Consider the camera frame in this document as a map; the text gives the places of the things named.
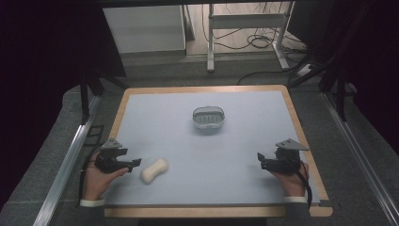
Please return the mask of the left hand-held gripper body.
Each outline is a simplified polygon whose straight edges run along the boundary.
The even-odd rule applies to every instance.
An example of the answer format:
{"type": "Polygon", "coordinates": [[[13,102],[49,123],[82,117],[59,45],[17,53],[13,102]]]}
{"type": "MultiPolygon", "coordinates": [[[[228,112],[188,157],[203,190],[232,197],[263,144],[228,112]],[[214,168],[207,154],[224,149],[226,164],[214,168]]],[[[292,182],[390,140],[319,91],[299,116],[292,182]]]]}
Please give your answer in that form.
{"type": "Polygon", "coordinates": [[[111,137],[101,146],[95,160],[95,167],[104,173],[121,170],[120,164],[122,161],[118,160],[118,149],[126,148],[123,148],[118,141],[111,137]]]}

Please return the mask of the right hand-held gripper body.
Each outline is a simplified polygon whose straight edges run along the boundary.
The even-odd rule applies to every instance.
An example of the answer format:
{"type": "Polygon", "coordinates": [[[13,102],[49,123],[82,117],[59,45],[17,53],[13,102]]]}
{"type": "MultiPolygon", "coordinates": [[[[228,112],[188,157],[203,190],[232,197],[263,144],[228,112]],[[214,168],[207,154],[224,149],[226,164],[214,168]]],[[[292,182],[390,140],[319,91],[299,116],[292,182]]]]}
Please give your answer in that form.
{"type": "Polygon", "coordinates": [[[270,172],[277,172],[284,175],[293,175],[300,170],[300,151],[308,151],[309,148],[301,143],[288,138],[276,144],[275,159],[268,159],[270,172]]]}

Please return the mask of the white soap bar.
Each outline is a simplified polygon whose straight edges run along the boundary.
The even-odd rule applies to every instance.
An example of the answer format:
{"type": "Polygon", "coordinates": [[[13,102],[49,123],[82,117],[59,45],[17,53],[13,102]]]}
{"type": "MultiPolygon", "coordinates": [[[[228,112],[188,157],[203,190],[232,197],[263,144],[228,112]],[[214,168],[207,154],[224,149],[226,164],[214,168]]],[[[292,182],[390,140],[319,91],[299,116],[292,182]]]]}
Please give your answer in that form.
{"type": "Polygon", "coordinates": [[[168,170],[168,161],[165,158],[159,158],[150,166],[141,171],[141,179],[145,184],[150,184],[158,175],[168,170]]]}

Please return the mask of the person's right hand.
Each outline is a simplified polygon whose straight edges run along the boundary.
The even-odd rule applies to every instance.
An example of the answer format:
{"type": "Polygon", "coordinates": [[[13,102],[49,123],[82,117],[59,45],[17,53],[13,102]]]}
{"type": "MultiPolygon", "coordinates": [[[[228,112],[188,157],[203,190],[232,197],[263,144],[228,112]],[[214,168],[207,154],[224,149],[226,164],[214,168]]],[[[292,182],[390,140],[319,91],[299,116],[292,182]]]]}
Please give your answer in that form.
{"type": "Polygon", "coordinates": [[[273,172],[273,175],[279,180],[287,197],[304,197],[306,188],[300,177],[294,175],[284,175],[273,172]]]}

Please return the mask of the person's left hand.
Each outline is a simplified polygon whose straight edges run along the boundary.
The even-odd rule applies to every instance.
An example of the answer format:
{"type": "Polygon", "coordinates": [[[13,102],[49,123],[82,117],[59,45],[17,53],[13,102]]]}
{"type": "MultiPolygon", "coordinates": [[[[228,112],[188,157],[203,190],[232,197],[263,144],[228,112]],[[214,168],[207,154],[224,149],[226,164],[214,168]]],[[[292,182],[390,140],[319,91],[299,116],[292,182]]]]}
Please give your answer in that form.
{"type": "Polygon", "coordinates": [[[86,201],[99,201],[110,184],[128,172],[128,168],[119,169],[112,173],[104,173],[95,166],[95,160],[99,153],[94,153],[85,171],[82,199],[86,201]]]}

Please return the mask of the light blue table mat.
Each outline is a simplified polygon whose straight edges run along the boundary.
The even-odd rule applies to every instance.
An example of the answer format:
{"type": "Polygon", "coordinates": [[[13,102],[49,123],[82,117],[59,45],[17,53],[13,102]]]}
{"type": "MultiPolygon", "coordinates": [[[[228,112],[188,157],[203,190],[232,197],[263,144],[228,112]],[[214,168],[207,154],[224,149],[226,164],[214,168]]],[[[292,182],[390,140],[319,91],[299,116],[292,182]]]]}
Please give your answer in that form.
{"type": "Polygon", "coordinates": [[[116,179],[108,206],[257,205],[284,199],[279,181],[261,168],[257,153],[275,155],[276,144],[297,133],[278,90],[131,94],[116,139],[139,167],[116,179]],[[222,127],[196,128],[196,108],[218,106],[222,127]],[[168,170],[150,184],[141,171],[159,158],[168,170]]]}

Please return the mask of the black metal stand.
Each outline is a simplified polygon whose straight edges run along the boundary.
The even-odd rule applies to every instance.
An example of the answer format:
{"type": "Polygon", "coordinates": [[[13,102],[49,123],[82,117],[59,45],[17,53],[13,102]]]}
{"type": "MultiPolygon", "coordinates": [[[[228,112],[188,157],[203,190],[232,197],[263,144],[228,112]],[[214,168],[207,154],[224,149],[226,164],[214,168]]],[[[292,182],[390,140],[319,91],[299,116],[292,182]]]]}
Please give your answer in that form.
{"type": "Polygon", "coordinates": [[[82,107],[82,120],[81,124],[85,125],[90,117],[89,113],[89,102],[88,102],[88,92],[91,93],[95,97],[101,97],[104,94],[104,86],[101,82],[101,79],[105,79],[106,81],[116,85],[121,89],[128,89],[129,86],[118,78],[115,78],[106,73],[94,71],[92,73],[83,73],[81,75],[80,81],[80,94],[81,94],[81,107],[82,107]]]}
{"type": "Polygon", "coordinates": [[[335,94],[335,107],[338,116],[342,121],[346,121],[346,116],[344,114],[344,98],[345,98],[345,78],[343,67],[340,63],[340,58],[338,56],[332,56],[324,63],[317,63],[314,69],[311,69],[308,73],[300,76],[297,79],[294,77],[297,75],[302,66],[311,63],[313,55],[306,54],[296,66],[293,67],[293,71],[289,75],[287,81],[288,88],[296,88],[305,81],[314,78],[314,76],[323,73],[322,79],[318,84],[318,88],[322,92],[328,92],[332,89],[334,84],[337,84],[336,94],[335,94]]]}

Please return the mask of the white power strip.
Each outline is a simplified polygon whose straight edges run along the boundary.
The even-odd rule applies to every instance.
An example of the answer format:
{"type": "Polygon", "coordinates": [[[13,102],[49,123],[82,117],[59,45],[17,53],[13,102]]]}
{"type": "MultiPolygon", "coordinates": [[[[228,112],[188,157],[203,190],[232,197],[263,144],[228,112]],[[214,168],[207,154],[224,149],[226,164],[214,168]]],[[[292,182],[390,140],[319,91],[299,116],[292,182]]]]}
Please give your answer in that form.
{"type": "Polygon", "coordinates": [[[296,75],[299,77],[302,77],[304,75],[306,75],[307,73],[309,73],[312,69],[314,68],[313,64],[306,64],[305,66],[303,66],[297,73],[296,75]]]}

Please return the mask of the white cabinet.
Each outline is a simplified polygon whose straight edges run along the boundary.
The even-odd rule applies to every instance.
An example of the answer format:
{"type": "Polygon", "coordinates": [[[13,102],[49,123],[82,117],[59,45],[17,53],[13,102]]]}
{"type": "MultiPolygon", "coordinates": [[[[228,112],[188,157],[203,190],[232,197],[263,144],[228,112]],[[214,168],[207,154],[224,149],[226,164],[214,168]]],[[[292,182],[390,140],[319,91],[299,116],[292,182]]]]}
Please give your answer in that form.
{"type": "Polygon", "coordinates": [[[104,8],[120,54],[185,49],[182,6],[104,8]]]}

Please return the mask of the aluminium rail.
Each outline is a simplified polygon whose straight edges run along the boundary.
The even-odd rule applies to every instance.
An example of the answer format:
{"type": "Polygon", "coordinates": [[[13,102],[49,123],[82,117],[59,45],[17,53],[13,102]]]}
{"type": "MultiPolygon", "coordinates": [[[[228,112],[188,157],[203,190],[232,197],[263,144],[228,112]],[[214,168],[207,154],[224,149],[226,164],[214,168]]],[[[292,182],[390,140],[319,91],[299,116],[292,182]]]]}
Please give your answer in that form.
{"type": "Polygon", "coordinates": [[[333,120],[337,124],[369,187],[372,189],[378,204],[390,223],[390,226],[399,226],[399,208],[393,200],[391,193],[377,176],[348,123],[338,114],[333,99],[325,93],[322,93],[321,96],[326,102],[333,120]]]}
{"type": "Polygon", "coordinates": [[[102,100],[101,96],[93,96],[88,105],[88,120],[80,124],[74,134],[72,143],[60,165],[56,178],[54,179],[49,192],[38,212],[33,226],[48,226],[56,210],[57,204],[63,194],[64,188],[69,181],[74,164],[83,147],[88,130],[97,112],[98,105],[102,100]]]}

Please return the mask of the white desk frame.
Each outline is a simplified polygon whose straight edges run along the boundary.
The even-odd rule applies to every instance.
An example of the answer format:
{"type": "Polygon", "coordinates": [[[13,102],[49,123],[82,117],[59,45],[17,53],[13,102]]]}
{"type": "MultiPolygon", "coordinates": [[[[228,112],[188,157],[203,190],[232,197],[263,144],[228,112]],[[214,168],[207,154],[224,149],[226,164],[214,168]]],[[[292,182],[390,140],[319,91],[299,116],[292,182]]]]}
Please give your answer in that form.
{"type": "Polygon", "coordinates": [[[274,53],[283,70],[289,68],[288,62],[282,53],[282,40],[291,17],[294,2],[289,1],[283,12],[277,13],[250,13],[250,14],[215,14],[215,5],[208,5],[208,46],[207,70],[215,70],[215,30],[237,29],[272,29],[275,37],[271,41],[274,53]]]}

